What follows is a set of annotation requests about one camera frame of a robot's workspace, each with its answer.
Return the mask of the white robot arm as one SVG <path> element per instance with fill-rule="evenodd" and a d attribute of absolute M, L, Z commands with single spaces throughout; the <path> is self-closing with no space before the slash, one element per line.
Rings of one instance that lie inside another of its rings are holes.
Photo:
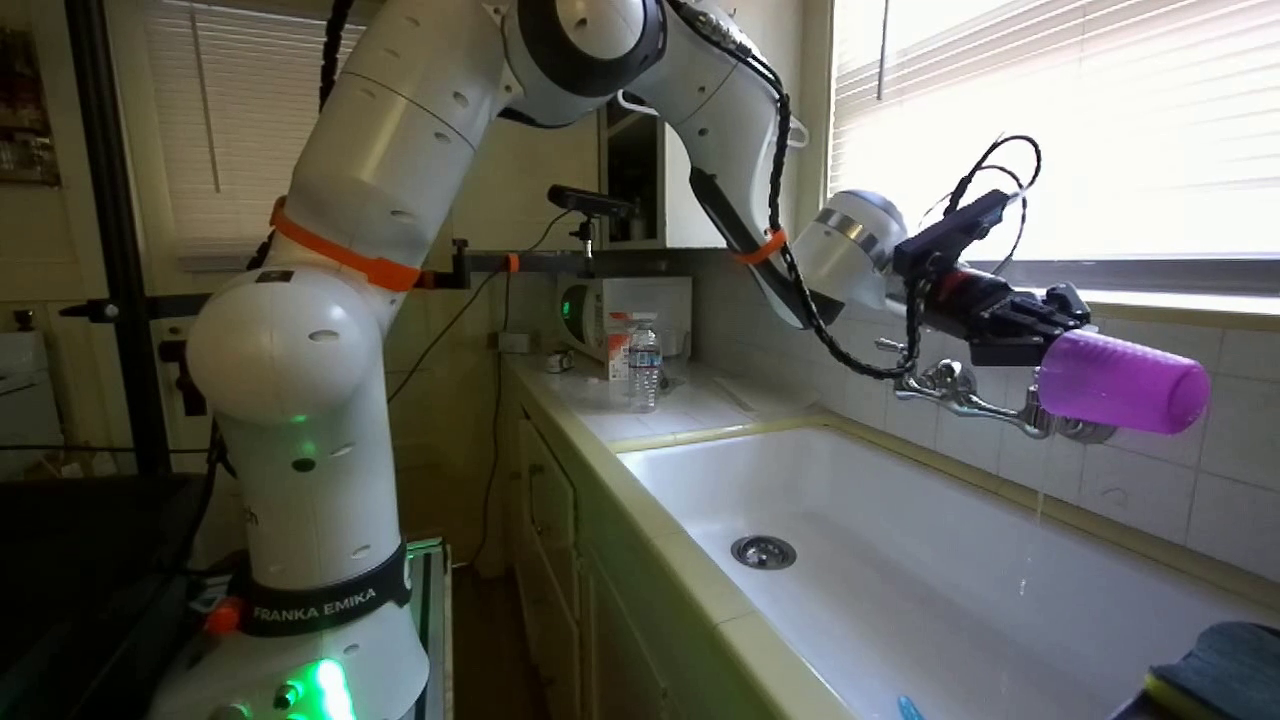
<path fill-rule="evenodd" d="M 487 134 L 565 129 L 615 97 L 679 135 L 695 206 L 780 319 L 846 314 L 835 250 L 780 228 L 792 97 L 714 0 L 387 0 L 320 106 L 264 265 L 188 336 L 252 514 L 247 637 L 409 611 L 384 334 Z"/>

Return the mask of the robot base with led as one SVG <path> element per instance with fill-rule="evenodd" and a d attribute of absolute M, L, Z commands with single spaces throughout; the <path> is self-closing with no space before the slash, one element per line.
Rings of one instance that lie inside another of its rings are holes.
<path fill-rule="evenodd" d="M 405 578 L 405 603 L 346 629 L 194 640 L 148 720 L 453 720 L 449 550 L 416 539 Z"/>

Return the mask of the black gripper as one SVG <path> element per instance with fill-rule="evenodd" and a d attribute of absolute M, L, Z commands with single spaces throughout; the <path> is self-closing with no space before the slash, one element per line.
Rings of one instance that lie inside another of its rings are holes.
<path fill-rule="evenodd" d="M 978 365 L 1041 365 L 1055 334 L 1092 325 L 1092 310 L 1072 283 L 1052 283 L 1041 304 L 997 277 L 958 270 L 925 294 L 925 325 L 963 341 Z"/>

